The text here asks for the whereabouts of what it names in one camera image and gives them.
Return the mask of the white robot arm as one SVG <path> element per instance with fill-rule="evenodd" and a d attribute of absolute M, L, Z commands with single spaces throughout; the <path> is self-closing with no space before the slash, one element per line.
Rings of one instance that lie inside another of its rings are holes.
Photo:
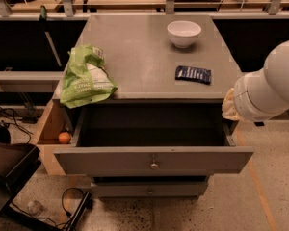
<path fill-rule="evenodd" d="M 222 104 L 223 118 L 262 122 L 289 110 L 289 40 L 270 52 L 264 66 L 240 77 Z"/>

